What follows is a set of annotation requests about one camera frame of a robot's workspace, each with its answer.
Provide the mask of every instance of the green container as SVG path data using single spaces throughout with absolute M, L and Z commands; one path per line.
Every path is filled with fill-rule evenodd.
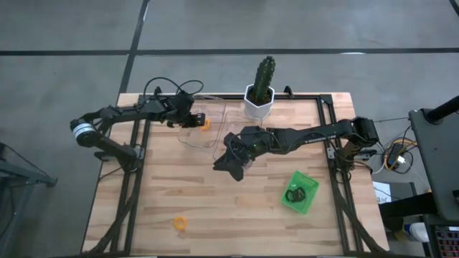
M 282 195 L 282 203 L 290 208 L 294 209 L 295 211 L 301 214 L 307 214 L 309 211 L 309 207 L 313 203 L 314 196 L 316 195 L 319 183 L 310 178 L 309 176 L 301 173 L 300 171 L 295 171 L 293 173 L 292 179 L 290 179 L 290 183 L 287 185 L 287 189 L 284 191 Z M 306 193 L 306 198 L 299 202 L 289 202 L 285 197 L 285 194 L 288 190 L 296 190 L 298 187 L 302 187 Z

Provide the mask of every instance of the gray floor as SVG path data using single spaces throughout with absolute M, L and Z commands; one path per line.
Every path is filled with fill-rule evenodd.
M 129 49 L 141 0 L 0 0 L 0 50 Z M 151 0 L 139 49 L 457 47 L 459 18 L 447 0 Z M 167 76 L 199 79 L 205 92 L 242 92 L 263 56 L 137 57 L 128 92 Z M 273 87 L 351 92 L 357 115 L 404 117 L 459 94 L 457 54 L 275 55 Z M 77 254 L 100 163 L 74 142 L 71 119 L 114 104 L 127 57 L 0 57 L 0 141 L 53 176 L 36 188 L 17 257 Z M 158 84 L 166 91 L 173 89 Z M 377 124 L 383 143 L 406 120 Z M 414 170 L 375 181 L 427 187 Z M 373 167 L 379 169 L 375 161 Z M 396 252 L 417 246 L 391 243 Z

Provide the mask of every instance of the wooden tabletop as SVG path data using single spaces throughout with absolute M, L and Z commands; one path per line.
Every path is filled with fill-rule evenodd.
M 330 94 L 337 120 L 355 116 L 349 93 Z M 138 94 L 122 94 L 118 105 L 132 105 L 137 99 Z M 238 133 L 244 126 L 260 125 L 261 121 L 245 118 L 240 100 L 197 101 L 194 110 L 211 118 L 209 131 L 180 131 L 152 123 L 131 254 L 342 254 L 323 143 L 304 145 L 285 156 L 260 156 L 245 171 L 244 179 L 236 182 L 228 172 L 212 170 L 214 159 L 224 151 L 221 139 L 230 131 Z M 304 129 L 318 125 L 317 105 L 311 100 L 276 100 L 262 122 L 264 128 Z M 132 126 L 133 123 L 114 125 L 110 137 L 128 143 Z M 101 175 L 117 167 L 116 162 L 107 162 Z M 280 202 L 294 171 L 320 183 L 307 215 Z M 113 222 L 122 179 L 123 172 L 119 171 L 98 184 L 83 250 L 94 247 Z M 352 171 L 351 187 L 357 216 L 378 244 L 388 249 L 368 170 Z M 174 228 L 173 219 L 177 216 L 186 218 L 186 230 Z M 351 226 L 346 222 L 353 247 Z

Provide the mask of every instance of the white hexagonal pot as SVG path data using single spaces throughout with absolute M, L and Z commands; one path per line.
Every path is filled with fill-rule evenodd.
M 271 111 L 271 106 L 274 103 L 274 94 L 275 94 L 274 89 L 271 87 L 268 88 L 269 91 L 271 91 L 271 101 L 264 105 L 257 106 L 253 104 L 252 102 L 250 102 L 248 98 L 249 90 L 252 89 L 252 87 L 253 87 L 253 84 L 248 85 L 245 88 L 245 94 L 244 94 L 245 112 L 250 118 L 265 119 L 269 115 Z

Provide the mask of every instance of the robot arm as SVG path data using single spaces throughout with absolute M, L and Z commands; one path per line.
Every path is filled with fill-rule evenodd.
M 229 133 L 224 137 L 225 154 L 214 163 L 214 170 L 228 171 L 236 181 L 244 178 L 244 167 L 265 153 L 285 155 L 300 146 L 327 139 L 345 138 L 348 143 L 336 150 L 338 168 L 353 169 L 354 156 L 362 148 L 371 147 L 379 141 L 373 120 L 354 118 L 337 123 L 294 130 L 292 128 L 260 128 L 246 126 L 241 133 Z
M 205 124 L 205 114 L 191 114 L 194 103 L 193 96 L 180 90 L 177 95 L 166 97 L 158 96 L 159 87 L 155 94 L 147 100 L 141 101 L 130 107 L 104 107 L 97 112 L 84 114 L 82 117 L 70 122 L 77 143 L 84 147 L 97 147 L 109 156 L 115 156 L 124 171 L 133 171 L 138 166 L 138 154 L 129 145 L 120 145 L 106 137 L 108 129 L 115 123 L 134 120 L 150 120 L 173 127 L 178 124 L 183 128 L 193 128 Z

